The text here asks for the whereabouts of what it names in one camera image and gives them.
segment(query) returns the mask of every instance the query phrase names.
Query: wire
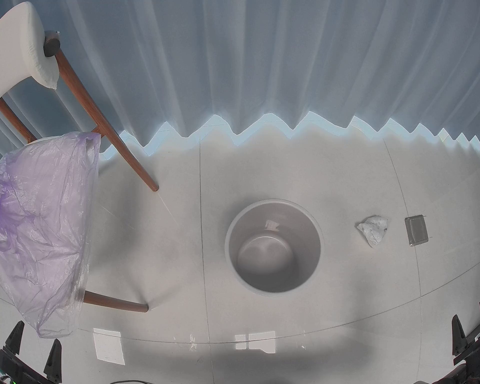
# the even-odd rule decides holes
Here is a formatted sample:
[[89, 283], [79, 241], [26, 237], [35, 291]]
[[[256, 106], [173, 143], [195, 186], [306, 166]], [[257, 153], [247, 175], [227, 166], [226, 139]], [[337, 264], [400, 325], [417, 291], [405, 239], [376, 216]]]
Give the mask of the wire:
[[121, 383], [142, 383], [142, 384], [152, 384], [152, 383], [149, 383], [148, 381], [142, 381], [142, 380], [122, 380], [122, 381], [114, 381], [113, 383], [110, 383], [110, 384], [121, 384]]

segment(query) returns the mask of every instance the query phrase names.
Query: floor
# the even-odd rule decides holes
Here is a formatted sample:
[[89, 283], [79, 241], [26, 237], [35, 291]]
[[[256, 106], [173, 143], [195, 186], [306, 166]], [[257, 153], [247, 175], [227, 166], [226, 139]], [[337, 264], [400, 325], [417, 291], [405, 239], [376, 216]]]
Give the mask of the floor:
[[[394, 122], [373, 138], [356, 121], [319, 125], [263, 121], [242, 140], [221, 123], [167, 130], [151, 156], [128, 142], [156, 193], [118, 155], [102, 161], [87, 289], [150, 311], [84, 305], [61, 340], [64, 383], [405, 384], [452, 370], [453, 315], [466, 332], [480, 323], [479, 154]], [[313, 281], [273, 298], [224, 256], [232, 219], [267, 198], [303, 206], [324, 238]], [[420, 214], [430, 239], [410, 247], [404, 218]], [[372, 215], [390, 220], [377, 249], [355, 228]], [[21, 317], [0, 298], [6, 337]], [[26, 327], [20, 357], [42, 372], [51, 343]]]

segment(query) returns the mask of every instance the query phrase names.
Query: curtain fold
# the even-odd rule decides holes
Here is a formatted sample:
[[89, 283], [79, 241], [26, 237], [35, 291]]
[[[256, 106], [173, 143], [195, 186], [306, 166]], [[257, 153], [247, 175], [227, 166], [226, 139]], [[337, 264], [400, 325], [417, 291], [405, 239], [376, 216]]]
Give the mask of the curtain fold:
[[[17, 1], [0, 5], [3, 15]], [[477, 0], [32, 0], [114, 128], [146, 145], [165, 122], [189, 136], [213, 114], [240, 133], [308, 111], [375, 130], [480, 136]], [[94, 123], [65, 84], [26, 79], [7, 103], [40, 136]], [[0, 154], [22, 139], [0, 122]]]

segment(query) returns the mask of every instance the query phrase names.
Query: garbage bag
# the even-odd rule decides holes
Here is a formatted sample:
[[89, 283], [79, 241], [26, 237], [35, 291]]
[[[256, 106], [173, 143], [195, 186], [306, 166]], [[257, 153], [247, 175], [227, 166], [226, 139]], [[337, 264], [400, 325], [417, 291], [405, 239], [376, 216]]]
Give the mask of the garbage bag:
[[99, 150], [70, 132], [0, 159], [0, 285], [40, 337], [77, 327]]
[[388, 219], [381, 216], [372, 216], [357, 226], [362, 231], [368, 244], [374, 248], [380, 244], [388, 228]]

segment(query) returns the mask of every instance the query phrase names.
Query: brown wooden leg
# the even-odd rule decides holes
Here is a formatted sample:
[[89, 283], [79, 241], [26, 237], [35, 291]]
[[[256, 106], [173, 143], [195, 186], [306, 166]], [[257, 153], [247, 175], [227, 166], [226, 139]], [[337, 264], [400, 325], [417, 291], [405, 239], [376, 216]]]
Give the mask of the brown wooden leg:
[[84, 303], [99, 305], [101, 307], [109, 307], [115, 309], [122, 309], [124, 311], [147, 312], [147, 304], [139, 304], [131, 301], [114, 299], [110, 296], [99, 295], [90, 291], [85, 291]]
[[15, 127], [15, 129], [22, 135], [25, 140], [27, 140], [27, 144], [31, 143], [32, 141], [36, 140], [36, 137], [28, 130], [27, 127], [22, 123], [22, 121], [14, 114], [14, 112], [10, 109], [8, 104], [3, 100], [3, 97], [0, 97], [0, 112], [8, 119], [11, 125]]
[[108, 120], [103, 115], [102, 111], [97, 107], [95, 101], [88, 94], [84, 85], [76, 75], [73, 68], [70, 66], [67, 58], [59, 49], [55, 55], [57, 63], [59, 65], [60, 76], [66, 85], [70, 88], [73, 95], [80, 102], [85, 111], [90, 115], [93, 121], [97, 124], [95, 128], [96, 132], [99, 132], [110, 140], [112, 145], [118, 150], [118, 152], [123, 156], [123, 158], [130, 164], [135, 172], [138, 173], [138, 176], [142, 178], [143, 181], [150, 187], [153, 191], [158, 191], [158, 185], [152, 179], [152, 177], [147, 173], [147, 171], [142, 167], [138, 160], [133, 156], [130, 150], [127, 148], [125, 143], [122, 141], [120, 136], [115, 132], [113, 127], [110, 125]]

